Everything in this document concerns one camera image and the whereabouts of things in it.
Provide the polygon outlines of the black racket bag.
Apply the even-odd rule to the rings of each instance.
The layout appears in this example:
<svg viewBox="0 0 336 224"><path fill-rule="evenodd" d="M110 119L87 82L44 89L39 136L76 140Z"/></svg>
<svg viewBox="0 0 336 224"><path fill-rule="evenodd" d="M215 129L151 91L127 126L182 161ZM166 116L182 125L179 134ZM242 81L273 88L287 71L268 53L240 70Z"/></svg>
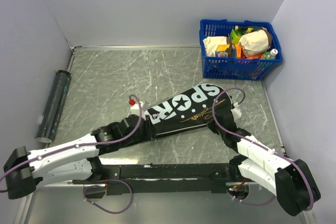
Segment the black racket bag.
<svg viewBox="0 0 336 224"><path fill-rule="evenodd" d="M206 126L212 120L214 99L224 89L204 83L150 106L149 117L156 137L163 137Z"/></svg>

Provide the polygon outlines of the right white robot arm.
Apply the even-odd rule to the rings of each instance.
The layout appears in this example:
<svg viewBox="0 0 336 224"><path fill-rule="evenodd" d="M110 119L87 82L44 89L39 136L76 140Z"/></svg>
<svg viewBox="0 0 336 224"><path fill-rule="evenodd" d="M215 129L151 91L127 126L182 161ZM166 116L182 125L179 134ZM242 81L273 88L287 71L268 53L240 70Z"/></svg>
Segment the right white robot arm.
<svg viewBox="0 0 336 224"><path fill-rule="evenodd" d="M237 128L231 114L213 114L207 126L238 154L229 168L233 180L247 178L257 182L291 216L311 210L320 200L320 190L305 161L293 161L268 148L246 130Z"/></svg>

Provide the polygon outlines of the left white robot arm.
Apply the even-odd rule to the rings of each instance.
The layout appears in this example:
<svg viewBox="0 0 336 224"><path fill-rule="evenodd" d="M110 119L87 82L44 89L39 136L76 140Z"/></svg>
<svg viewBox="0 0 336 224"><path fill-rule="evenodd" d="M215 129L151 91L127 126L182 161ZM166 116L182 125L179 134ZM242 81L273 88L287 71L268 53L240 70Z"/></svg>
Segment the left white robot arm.
<svg viewBox="0 0 336 224"><path fill-rule="evenodd" d="M6 182L4 192L9 199L23 198L34 192L38 185L49 184L53 169L150 141L156 134L148 116L142 118L132 114L65 144L33 151L18 147L4 165L1 177Z"/></svg>

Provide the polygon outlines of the black shuttlecock tube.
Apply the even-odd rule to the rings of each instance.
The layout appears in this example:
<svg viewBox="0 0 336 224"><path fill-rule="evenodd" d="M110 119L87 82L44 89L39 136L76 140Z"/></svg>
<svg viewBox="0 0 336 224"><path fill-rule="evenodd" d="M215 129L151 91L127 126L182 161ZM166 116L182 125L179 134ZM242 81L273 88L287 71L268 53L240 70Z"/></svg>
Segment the black shuttlecock tube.
<svg viewBox="0 0 336 224"><path fill-rule="evenodd" d="M43 118L36 134L38 142L49 144L55 140L70 81L70 72L66 70L56 72Z"/></svg>

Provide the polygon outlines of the blue plastic basket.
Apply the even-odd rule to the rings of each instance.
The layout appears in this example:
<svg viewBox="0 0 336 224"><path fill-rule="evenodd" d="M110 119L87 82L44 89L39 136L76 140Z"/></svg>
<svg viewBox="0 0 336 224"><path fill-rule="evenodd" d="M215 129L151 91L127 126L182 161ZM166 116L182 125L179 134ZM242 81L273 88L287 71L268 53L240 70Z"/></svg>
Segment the blue plastic basket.
<svg viewBox="0 0 336 224"><path fill-rule="evenodd" d="M278 54L273 60L239 59L236 57L208 57L203 40L208 36L227 36L235 26L265 27L272 36L271 49ZM202 19L199 25L199 43L201 46L202 71L205 79L233 79L258 81L265 77L273 68L282 63L281 46L278 37L269 22L228 21L226 19Z"/></svg>

